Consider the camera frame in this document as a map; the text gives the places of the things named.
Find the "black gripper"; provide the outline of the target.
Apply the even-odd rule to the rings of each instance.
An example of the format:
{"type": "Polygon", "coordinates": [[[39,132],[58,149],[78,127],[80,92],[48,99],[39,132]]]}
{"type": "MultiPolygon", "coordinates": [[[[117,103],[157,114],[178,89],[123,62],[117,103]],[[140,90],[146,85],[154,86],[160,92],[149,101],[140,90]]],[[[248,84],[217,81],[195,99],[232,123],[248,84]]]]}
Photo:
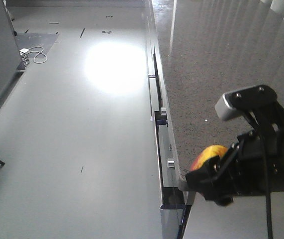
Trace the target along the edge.
{"type": "Polygon", "coordinates": [[[227,206],[235,196],[266,196],[284,192],[284,132],[275,139],[242,135],[222,158],[210,158],[186,174],[188,187],[205,200],[227,206]]]}

